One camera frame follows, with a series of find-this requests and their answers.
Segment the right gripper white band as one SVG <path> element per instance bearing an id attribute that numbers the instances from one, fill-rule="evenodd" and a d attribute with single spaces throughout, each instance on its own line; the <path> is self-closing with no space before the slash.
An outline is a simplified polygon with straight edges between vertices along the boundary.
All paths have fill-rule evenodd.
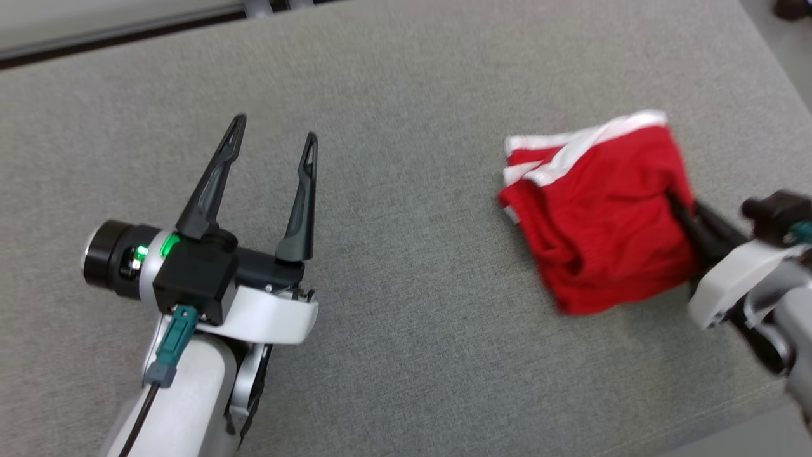
<path id="1" fill-rule="evenodd" d="M 704 202 L 684 204 L 670 190 L 666 198 L 692 249 L 696 267 L 691 281 L 699 283 L 688 302 L 688 313 L 702 329 L 719 324 L 734 304 L 784 260 L 808 251 L 806 244 L 777 247 L 759 240 L 749 242 L 748 236 Z"/>

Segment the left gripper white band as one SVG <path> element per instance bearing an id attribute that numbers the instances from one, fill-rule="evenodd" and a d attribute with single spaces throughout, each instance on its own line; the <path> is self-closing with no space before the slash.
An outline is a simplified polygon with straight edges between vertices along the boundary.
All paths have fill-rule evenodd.
<path id="1" fill-rule="evenodd" d="M 246 125 L 245 113 L 238 113 L 230 122 L 175 223 L 179 234 L 201 240 L 219 229 L 221 200 L 231 167 L 240 156 Z M 302 344 L 310 334 L 319 304 L 312 291 L 301 289 L 301 281 L 304 262 L 313 258 L 317 151 L 317 134 L 309 132 L 297 168 L 296 196 L 276 257 L 237 249 L 237 289 L 231 309 L 221 325 L 201 325 L 204 333 L 271 345 Z"/>

